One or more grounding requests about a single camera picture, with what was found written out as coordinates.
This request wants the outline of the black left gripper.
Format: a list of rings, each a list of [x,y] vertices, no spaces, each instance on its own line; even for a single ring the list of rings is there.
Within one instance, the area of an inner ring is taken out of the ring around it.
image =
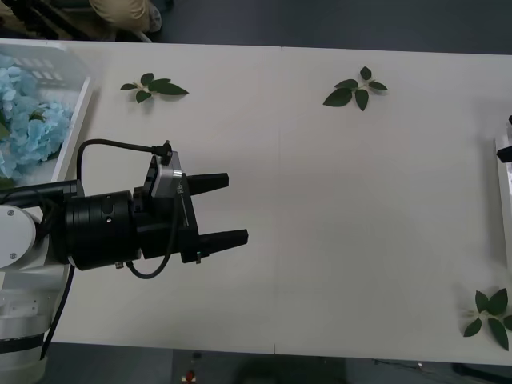
[[[200,262],[209,252],[221,252],[248,243],[247,230],[199,234],[192,197],[229,186],[228,173],[185,175],[172,198],[152,198],[150,183],[134,189],[134,220],[139,248],[145,259],[167,252],[173,216],[178,216],[177,232],[171,246],[183,263]]]

